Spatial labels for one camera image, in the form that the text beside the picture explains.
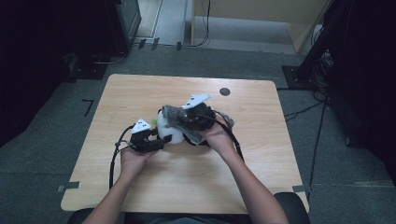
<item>right arm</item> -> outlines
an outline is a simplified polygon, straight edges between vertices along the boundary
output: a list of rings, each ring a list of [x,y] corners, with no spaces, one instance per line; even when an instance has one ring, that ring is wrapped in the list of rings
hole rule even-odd
[[[215,123],[210,130],[201,135],[230,168],[253,223],[289,223],[279,202],[248,169],[236,153],[232,140],[221,126]]]

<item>forearm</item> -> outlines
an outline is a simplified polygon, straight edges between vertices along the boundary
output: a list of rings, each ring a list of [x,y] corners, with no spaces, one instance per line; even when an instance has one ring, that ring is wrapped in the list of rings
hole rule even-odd
[[[289,223],[274,195],[248,169],[236,152],[221,157],[230,167],[253,223]]]
[[[132,179],[119,178],[105,198],[96,206],[85,223],[116,223]]]

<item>stand base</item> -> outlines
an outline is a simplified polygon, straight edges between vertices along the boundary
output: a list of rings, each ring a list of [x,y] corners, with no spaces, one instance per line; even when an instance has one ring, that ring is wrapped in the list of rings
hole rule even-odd
[[[288,82],[289,89],[317,89],[318,87],[312,84],[309,79],[297,78],[297,70],[299,66],[282,65],[283,75]]]
[[[78,60],[66,82],[76,82],[77,79],[102,80],[106,70],[106,63],[82,63]]]

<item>gray carpet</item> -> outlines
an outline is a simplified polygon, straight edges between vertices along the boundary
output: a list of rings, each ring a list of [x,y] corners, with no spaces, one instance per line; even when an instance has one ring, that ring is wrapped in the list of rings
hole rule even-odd
[[[73,172],[109,75],[266,79],[287,87],[281,65],[299,65],[303,59],[264,52],[133,47],[128,57],[107,68],[103,80],[63,83],[26,132],[0,148],[0,223],[67,222],[71,213],[62,211],[63,194],[55,190]],[[316,103],[312,91],[280,91],[279,97],[285,114]],[[87,117],[89,103],[82,99],[94,100]],[[310,179],[321,108],[288,121],[305,184]],[[312,223],[395,223],[396,189],[383,163],[365,148],[346,147],[330,105],[325,108],[312,183]]]

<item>left arm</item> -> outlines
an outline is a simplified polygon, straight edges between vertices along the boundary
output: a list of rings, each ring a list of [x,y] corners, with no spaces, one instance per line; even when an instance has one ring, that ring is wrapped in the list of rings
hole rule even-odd
[[[120,177],[83,223],[116,223],[125,197],[134,179],[140,173],[148,158],[155,152],[139,155],[126,148],[121,152]]]

